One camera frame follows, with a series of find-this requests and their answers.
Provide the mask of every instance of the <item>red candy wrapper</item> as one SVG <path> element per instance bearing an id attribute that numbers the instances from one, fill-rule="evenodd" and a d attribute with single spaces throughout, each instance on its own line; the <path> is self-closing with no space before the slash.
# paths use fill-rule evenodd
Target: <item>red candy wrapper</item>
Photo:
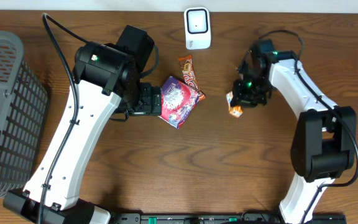
<path id="1" fill-rule="evenodd" d="M 196 80 L 196 75 L 194 73 L 193 68 L 193 59 L 191 55 L 187 55 L 186 57 L 178 58 L 179 64 L 181 67 L 181 72 L 183 73 L 183 78 L 185 79 L 185 83 L 192 87 L 194 90 L 200 94 L 199 100 L 205 99 L 204 93 L 198 87 L 198 83 Z"/>
<path id="2" fill-rule="evenodd" d="M 180 128 L 199 100 L 199 93 L 173 77 L 161 88 L 162 114 L 160 118 Z"/>

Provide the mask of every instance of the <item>wooden tabletop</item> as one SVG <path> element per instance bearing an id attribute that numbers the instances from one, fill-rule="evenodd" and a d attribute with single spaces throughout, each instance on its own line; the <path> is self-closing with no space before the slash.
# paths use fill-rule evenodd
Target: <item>wooden tabletop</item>
<path id="1" fill-rule="evenodd" d="M 40 11 L 0 11 L 0 30 L 17 34 L 25 60 L 51 89 L 39 163 L 62 116 L 69 82 L 42 25 Z M 112 210 L 144 213 L 234 213 L 276 209 L 295 171 L 290 147 L 296 117 L 275 91 L 266 106 L 229 115 L 225 94 L 237 79 L 249 45 L 261 34 L 290 29 L 305 40 L 302 62 L 319 88 L 341 106 L 357 113 L 358 140 L 358 15 L 211 13 L 209 49 L 185 47 L 183 14 L 179 12 L 48 12 L 78 35 L 95 42 L 116 42 L 127 24 L 146 30 L 160 49 L 160 63 L 145 82 L 162 85 L 181 77 L 178 57 L 193 55 L 194 68 L 206 99 L 175 129 L 158 117 L 108 122 L 86 168 L 80 197 Z M 58 28 L 53 32 L 68 63 L 81 42 Z M 290 36 L 272 36 L 277 49 L 298 50 Z M 147 67 L 154 63 L 150 57 Z M 345 182 L 354 169 L 336 182 Z M 358 181 L 327 189 L 316 212 L 343 212 L 358 223 Z M 0 223 L 26 223 L 2 207 Z"/>

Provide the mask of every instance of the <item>wooden table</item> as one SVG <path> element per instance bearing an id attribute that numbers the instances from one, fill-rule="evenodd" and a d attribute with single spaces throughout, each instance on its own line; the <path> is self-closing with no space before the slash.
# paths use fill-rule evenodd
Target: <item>wooden table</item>
<path id="1" fill-rule="evenodd" d="M 249 45 L 274 29 L 298 32 L 306 42 L 302 62 L 313 81 L 332 100 L 350 105 L 358 121 L 358 15 L 211 13 L 209 49 L 185 48 L 179 12 L 49 12 L 80 36 L 115 42 L 127 24 L 145 29 L 160 49 L 160 64 L 145 82 L 162 85 L 181 76 L 178 57 L 193 55 L 206 99 L 177 130 L 157 117 L 109 122 L 94 149 L 81 198 L 112 210 L 144 213 L 234 213 L 248 208 L 273 210 L 293 178 L 290 146 L 296 118 L 279 92 L 266 106 L 227 111 L 225 94 L 237 78 L 235 68 Z M 42 25 L 40 11 L 0 11 L 0 30 L 17 34 L 25 60 L 51 89 L 51 107 L 38 163 L 57 128 L 68 95 L 68 79 Z M 53 28 L 68 63 L 81 42 Z M 293 37 L 274 36 L 277 49 L 298 50 Z M 152 55 L 147 67 L 154 63 Z M 353 175 L 346 171 L 337 182 Z M 317 212 L 344 212 L 358 223 L 358 181 L 327 189 Z M 26 223 L 2 207 L 0 223 Z"/>

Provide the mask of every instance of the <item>gray plastic basket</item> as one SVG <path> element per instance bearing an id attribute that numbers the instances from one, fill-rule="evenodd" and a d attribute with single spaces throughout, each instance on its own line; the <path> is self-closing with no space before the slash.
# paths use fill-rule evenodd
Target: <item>gray plastic basket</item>
<path id="1" fill-rule="evenodd" d="M 30 178 L 48 101 L 23 56 L 18 36 L 0 31 L 0 197 Z"/>

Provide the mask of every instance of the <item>snack wrapper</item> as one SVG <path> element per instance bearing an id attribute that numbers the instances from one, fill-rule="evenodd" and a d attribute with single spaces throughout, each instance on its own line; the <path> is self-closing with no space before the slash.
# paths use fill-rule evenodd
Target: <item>snack wrapper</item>
<path id="1" fill-rule="evenodd" d="M 181 67 L 181 72 L 183 73 L 183 78 L 185 79 L 185 83 L 188 86 L 192 87 L 194 90 L 196 90 L 198 94 L 200 94 L 199 100 L 205 99 L 205 95 L 200 90 L 196 80 L 196 75 L 194 73 L 193 68 L 193 59 L 191 55 L 187 55 L 186 57 L 180 57 L 178 58 L 178 61 Z"/>
<path id="2" fill-rule="evenodd" d="M 180 128 L 199 100 L 199 93 L 179 80 L 169 77 L 161 88 L 162 118 Z"/>
<path id="3" fill-rule="evenodd" d="M 236 118 L 239 118 L 242 115 L 242 109 L 241 106 L 230 106 L 230 102 L 233 99 L 233 92 L 230 91 L 230 93 L 226 94 L 226 100 L 229 105 L 229 113 Z"/>

